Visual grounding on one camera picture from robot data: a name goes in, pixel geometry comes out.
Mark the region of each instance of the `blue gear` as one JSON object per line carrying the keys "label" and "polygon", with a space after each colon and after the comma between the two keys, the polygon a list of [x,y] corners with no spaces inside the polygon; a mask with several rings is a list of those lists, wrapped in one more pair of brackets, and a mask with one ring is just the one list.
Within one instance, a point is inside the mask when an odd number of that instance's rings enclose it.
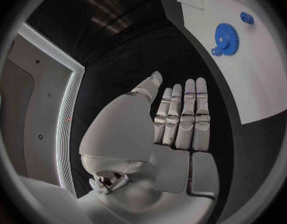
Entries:
{"label": "blue gear", "polygon": [[231,56],[239,49],[239,36],[235,28],[228,23],[220,23],[216,28],[215,41],[217,47],[211,50],[212,55]]}

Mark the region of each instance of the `blue plastic gear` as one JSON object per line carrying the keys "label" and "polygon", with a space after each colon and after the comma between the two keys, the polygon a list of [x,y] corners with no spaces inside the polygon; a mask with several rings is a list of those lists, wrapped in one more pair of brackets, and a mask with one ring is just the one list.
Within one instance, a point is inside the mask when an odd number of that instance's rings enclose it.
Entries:
{"label": "blue plastic gear", "polygon": [[215,41],[217,47],[212,49],[212,55],[231,56],[239,49],[239,36],[235,28],[228,23],[220,23],[216,28]]}

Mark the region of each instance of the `small blue gear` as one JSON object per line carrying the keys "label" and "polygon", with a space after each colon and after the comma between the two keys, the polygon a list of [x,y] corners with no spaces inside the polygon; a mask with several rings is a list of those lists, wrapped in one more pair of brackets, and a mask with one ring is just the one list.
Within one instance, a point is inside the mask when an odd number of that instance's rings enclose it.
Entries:
{"label": "small blue gear", "polygon": [[215,41],[217,47],[211,50],[212,55],[231,56],[239,49],[239,36],[235,28],[228,23],[220,23],[216,28]]}

